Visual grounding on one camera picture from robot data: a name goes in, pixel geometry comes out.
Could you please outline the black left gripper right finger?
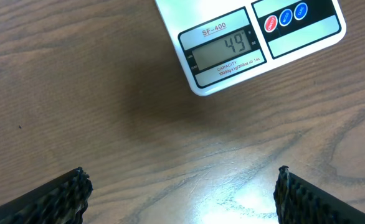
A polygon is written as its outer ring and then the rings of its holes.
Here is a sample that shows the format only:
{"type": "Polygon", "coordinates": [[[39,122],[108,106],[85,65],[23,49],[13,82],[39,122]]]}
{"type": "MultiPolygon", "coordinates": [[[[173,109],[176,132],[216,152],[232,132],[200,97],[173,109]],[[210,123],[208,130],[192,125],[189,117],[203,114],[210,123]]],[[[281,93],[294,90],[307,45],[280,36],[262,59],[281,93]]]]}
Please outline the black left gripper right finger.
{"type": "Polygon", "coordinates": [[[273,198],[283,224],[362,224],[365,213],[281,166],[273,198]]]}

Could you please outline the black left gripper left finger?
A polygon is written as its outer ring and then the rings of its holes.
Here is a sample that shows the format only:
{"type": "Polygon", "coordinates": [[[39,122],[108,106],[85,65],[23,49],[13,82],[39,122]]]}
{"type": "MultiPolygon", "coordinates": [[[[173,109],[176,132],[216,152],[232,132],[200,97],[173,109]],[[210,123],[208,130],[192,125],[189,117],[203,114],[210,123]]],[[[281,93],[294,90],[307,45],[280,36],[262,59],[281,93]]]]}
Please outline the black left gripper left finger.
{"type": "Polygon", "coordinates": [[[93,191],[81,167],[0,206],[0,223],[82,224],[93,191]]]}

